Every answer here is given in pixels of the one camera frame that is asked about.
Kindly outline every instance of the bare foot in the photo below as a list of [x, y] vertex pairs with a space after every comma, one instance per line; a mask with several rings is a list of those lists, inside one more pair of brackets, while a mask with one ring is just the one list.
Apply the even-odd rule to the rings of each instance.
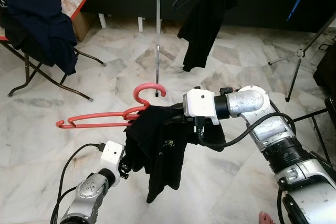
[[275, 224], [270, 215], [265, 212], [259, 213], [259, 224]]

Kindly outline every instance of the black jacket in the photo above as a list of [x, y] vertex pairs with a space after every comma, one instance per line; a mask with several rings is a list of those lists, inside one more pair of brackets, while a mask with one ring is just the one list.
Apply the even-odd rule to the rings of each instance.
[[[147, 203], [151, 203], [169, 185], [180, 186], [184, 150], [187, 143], [198, 144], [193, 123], [164, 124], [168, 119], [183, 114], [171, 107], [149, 106], [132, 125], [126, 128], [125, 157], [122, 163], [134, 172], [143, 167], [150, 174]], [[224, 149], [225, 138], [221, 125], [205, 124], [204, 142], [217, 144], [214, 150]]]
[[199, 0], [184, 22], [178, 38], [189, 41], [183, 70], [205, 68], [206, 59], [223, 23], [224, 12], [236, 5], [236, 0]]
[[75, 73], [77, 44], [71, 19], [62, 13], [61, 0], [2, 0], [0, 25], [15, 49], [40, 62]]

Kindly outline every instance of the metal pole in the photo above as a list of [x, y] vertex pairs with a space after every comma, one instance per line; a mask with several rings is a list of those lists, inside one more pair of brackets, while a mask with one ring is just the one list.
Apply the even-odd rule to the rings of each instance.
[[269, 64], [269, 65], [272, 65], [273, 63], [277, 63], [277, 62], [282, 61], [282, 60], [287, 60], [287, 59], [292, 58], [292, 57], [294, 57], [294, 56], [295, 56], [295, 54], [294, 54], [294, 55], [287, 56], [287, 57], [284, 57], [284, 58], [280, 58], [280, 59], [277, 59], [277, 60], [274, 60], [274, 61], [269, 61], [268, 64]]
[[296, 64], [296, 69], [295, 69], [295, 72], [293, 74], [292, 82], [290, 84], [290, 88], [289, 88], [287, 97], [285, 98], [286, 102], [289, 102], [290, 95], [292, 94], [294, 83], [295, 83], [295, 80], [296, 80], [296, 76], [298, 75], [300, 64], [301, 64], [301, 61], [302, 61], [303, 58], [304, 58], [304, 56], [300, 57], [299, 60], [298, 60], [298, 63]]
[[[161, 20], [160, 20], [160, 0], [156, 0], [156, 79], [155, 82], [159, 83], [159, 61], [160, 61], [160, 33], [161, 33]], [[159, 91], [155, 91], [155, 97], [159, 97]]]
[[[305, 45], [305, 47], [302, 49], [302, 52], [306, 52], [308, 50], [308, 48], [321, 36], [321, 34], [323, 34], [323, 32], [330, 26], [330, 24], [336, 19], [336, 12], [334, 12], [331, 17], [327, 20], [326, 23], [324, 23], [324, 25], [320, 28], [320, 30], [318, 30], [318, 32], [310, 39], [310, 41]], [[280, 58], [274, 61], [269, 61], [268, 64], [272, 65], [273, 63], [282, 61], [282, 60], [286, 60], [288, 58], [291, 58], [295, 55], [291, 55], [291, 56], [287, 56], [284, 58]]]
[[331, 25], [331, 23], [336, 19], [336, 12], [334, 12], [331, 17], [327, 20], [327, 22], [321, 27], [321, 29], [311, 38], [311, 40], [305, 45], [303, 48], [303, 52], [307, 51], [307, 49], [320, 37], [321, 34]]
[[328, 109], [325, 108], [325, 109], [322, 109], [322, 110], [319, 110], [319, 111], [310, 113], [310, 114], [308, 114], [308, 115], [300, 116], [299, 118], [295, 118], [295, 119], [293, 119], [293, 123], [295, 123], [295, 122], [299, 122], [299, 121], [301, 121], [301, 120], [303, 120], [303, 119], [307, 119], [307, 118], [310, 118], [310, 117], [315, 116], [315, 115], [319, 115], [319, 114], [325, 113], [325, 112], [327, 112], [327, 111], [328, 111]]
[[317, 136], [319, 137], [320, 144], [322, 145], [322, 149], [323, 149], [324, 155], [326, 156], [325, 158], [327, 159], [327, 161], [328, 161], [329, 163], [331, 163], [331, 162], [330, 162], [329, 155], [328, 155], [328, 152], [327, 152], [327, 148], [326, 148], [325, 145], [324, 145], [323, 138], [322, 138], [322, 136], [321, 136], [319, 127], [318, 127], [318, 125], [317, 125], [317, 122], [316, 122], [314, 116], [312, 116], [311, 118], [312, 118], [312, 120], [313, 120], [313, 123], [314, 123], [314, 126], [315, 126], [315, 130], [316, 130], [316, 132], [317, 132]]
[[334, 12], [331, 15], [331, 17], [328, 19], [328, 21], [320, 28], [320, 30], [311, 38], [311, 40], [303, 48], [302, 56], [300, 57], [297, 65], [296, 65], [296, 70], [294, 72], [287, 97], [285, 98], [286, 102], [289, 102], [290, 95], [292, 94], [294, 83], [295, 83], [295, 80], [296, 80], [296, 76], [298, 75], [298, 71], [299, 71], [299, 68], [300, 68], [301, 61], [306, 56], [306, 51], [318, 39], [318, 37], [320, 37], [320, 35], [323, 34], [323, 32], [330, 26], [330, 24], [334, 21], [335, 18], [336, 18], [336, 12]]

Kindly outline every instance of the printed logo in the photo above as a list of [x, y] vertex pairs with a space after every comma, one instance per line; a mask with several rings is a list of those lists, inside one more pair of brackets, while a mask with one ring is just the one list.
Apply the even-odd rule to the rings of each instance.
[[7, 1], [6, 0], [0, 0], [0, 7], [6, 8], [7, 7]]
[[163, 147], [166, 147], [166, 146], [174, 147], [175, 146], [174, 141], [172, 141], [172, 140], [166, 140], [165, 144], [163, 145]]

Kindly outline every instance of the chair leg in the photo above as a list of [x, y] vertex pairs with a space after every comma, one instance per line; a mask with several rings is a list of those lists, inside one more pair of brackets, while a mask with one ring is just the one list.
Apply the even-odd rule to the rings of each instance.
[[328, 155], [328, 152], [327, 152], [327, 148], [326, 148], [325, 145], [324, 145], [324, 141], [323, 141], [323, 138], [322, 138], [322, 136], [321, 136], [319, 127], [318, 127], [318, 125], [317, 125], [317, 123], [316, 123], [316, 120], [315, 120], [314, 116], [312, 116], [311, 118], [312, 118], [312, 120], [313, 120], [313, 123], [314, 123], [314, 126], [315, 126], [315, 130], [316, 130], [316, 132], [317, 132], [317, 136], [319, 137], [319, 141], [320, 141], [320, 144], [321, 144], [321, 146], [322, 146], [324, 155], [326, 156], [325, 158], [326, 158], [326, 160], [327, 160], [329, 163], [331, 163], [331, 162], [330, 162], [329, 155]]
[[[48, 81], [50, 81], [52, 84], [62, 88], [62, 89], [65, 89], [65, 90], [68, 90], [72, 93], [75, 93], [75, 94], [78, 94], [80, 95], [81, 97], [84, 97], [85, 99], [89, 100], [90, 102], [93, 101], [93, 99], [91, 97], [88, 97], [87, 95], [75, 90], [75, 89], [72, 89], [72, 88], [69, 88], [69, 87], [66, 87], [66, 86], [63, 86], [62, 84], [58, 83], [57, 81], [55, 81], [53, 78], [51, 78], [50, 76], [48, 76], [47, 74], [45, 74], [42, 70], [39, 69], [39, 67], [41, 66], [41, 63], [38, 65], [38, 66], [35, 66], [34, 64], [32, 64], [30, 61], [29, 61], [29, 57], [23, 57], [21, 54], [19, 54], [15, 49], [13, 49], [11, 46], [9, 46], [7, 43], [4, 43], [2, 41], [0, 41], [0, 44], [2, 44], [5, 48], [7, 48], [9, 51], [11, 51], [13, 54], [15, 54], [19, 59], [21, 59], [22, 61], [24, 61], [25, 63], [27, 63], [27, 60], [28, 60], [28, 66], [32, 67], [34, 69], [35, 72], [38, 72], [40, 75], [42, 75], [44, 78], [46, 78]], [[26, 82], [27, 82], [27, 79], [28, 81], [31, 80], [31, 78], [34, 77], [35, 75], [35, 72], [33, 72], [31, 75], [31, 77], [29, 76], [29, 72], [27, 74], [27, 68], [26, 68]], [[13, 92], [15, 92], [17, 89], [20, 89], [20, 88], [23, 88], [22, 86], [20, 87], [17, 87], [15, 89], [13, 89], [9, 94], [12, 94], [13, 95]]]
[[7, 95], [8, 97], [12, 97], [13, 93], [19, 89], [23, 89], [24, 87], [28, 86], [28, 84], [30, 83], [31, 79], [34, 77], [32, 75], [32, 78], [30, 78], [29, 76], [29, 55], [28, 54], [25, 54], [25, 58], [24, 58], [24, 62], [25, 62], [25, 72], [26, 72], [26, 82], [21, 85], [21, 86], [18, 86], [16, 88], [13, 88], [10, 93]]
[[88, 58], [90, 58], [90, 59], [92, 59], [92, 60], [95, 60], [95, 61], [99, 62], [100, 64], [102, 64], [104, 67], [106, 66], [106, 63], [102, 62], [100, 59], [98, 59], [98, 58], [96, 58], [96, 57], [94, 57], [94, 56], [92, 56], [92, 55], [88, 55], [88, 54], [86, 54], [86, 53], [84, 53], [84, 52], [81, 52], [81, 51], [79, 51], [79, 50], [76, 49], [76, 48], [74, 48], [74, 50], [75, 50], [76, 53], [78, 53], [78, 54], [80, 54], [80, 55], [83, 55], [83, 56], [85, 56], [85, 57], [88, 57]]
[[301, 120], [306, 119], [306, 118], [311, 118], [312, 116], [319, 115], [319, 114], [322, 114], [322, 113], [327, 112], [327, 111], [328, 111], [328, 109], [324, 108], [322, 110], [312, 112], [308, 115], [304, 115], [304, 116], [301, 116], [299, 118], [295, 118], [295, 119], [293, 119], [293, 122], [295, 123], [295, 122], [301, 121]]
[[61, 85], [62, 85], [63, 82], [65, 81], [66, 77], [67, 77], [67, 74], [64, 74], [64, 76], [63, 76], [63, 78], [62, 78], [62, 80], [61, 80], [61, 82], [60, 82]]

